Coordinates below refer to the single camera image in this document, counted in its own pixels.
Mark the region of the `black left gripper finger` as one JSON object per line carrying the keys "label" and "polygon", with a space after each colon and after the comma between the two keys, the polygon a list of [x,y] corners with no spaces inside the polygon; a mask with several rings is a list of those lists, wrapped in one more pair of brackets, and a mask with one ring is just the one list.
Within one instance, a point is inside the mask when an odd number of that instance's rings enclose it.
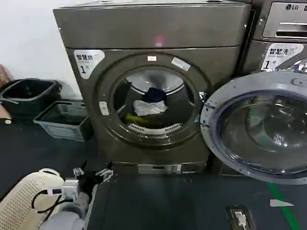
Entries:
{"label": "black left gripper finger", "polygon": [[114,174],[113,163],[111,161],[107,162],[106,168],[95,173],[95,183],[103,184],[103,183],[109,182],[113,174]]}
{"label": "black left gripper finger", "polygon": [[75,178],[81,178],[84,175],[84,169],[87,165],[87,160],[85,160],[80,167],[73,168],[73,174]]}

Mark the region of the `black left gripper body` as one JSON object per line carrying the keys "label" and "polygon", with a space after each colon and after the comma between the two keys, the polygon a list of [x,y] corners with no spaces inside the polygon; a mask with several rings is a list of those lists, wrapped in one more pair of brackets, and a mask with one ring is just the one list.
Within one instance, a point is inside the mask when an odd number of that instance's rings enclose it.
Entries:
{"label": "black left gripper body", "polygon": [[102,177],[95,171],[85,171],[79,180],[79,190],[84,193],[92,193],[94,186],[102,182]]}

